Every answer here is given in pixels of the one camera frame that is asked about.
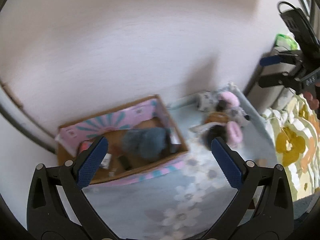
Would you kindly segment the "person right hand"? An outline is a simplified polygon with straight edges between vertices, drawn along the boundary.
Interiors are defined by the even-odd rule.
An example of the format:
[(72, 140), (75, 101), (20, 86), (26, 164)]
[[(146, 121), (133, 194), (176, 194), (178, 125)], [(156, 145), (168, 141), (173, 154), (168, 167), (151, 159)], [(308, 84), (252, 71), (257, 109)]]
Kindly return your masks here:
[(304, 91), (303, 96), (307, 100), (309, 107), (312, 110), (319, 109), (319, 84), (315, 85), (314, 93), (310, 91)]

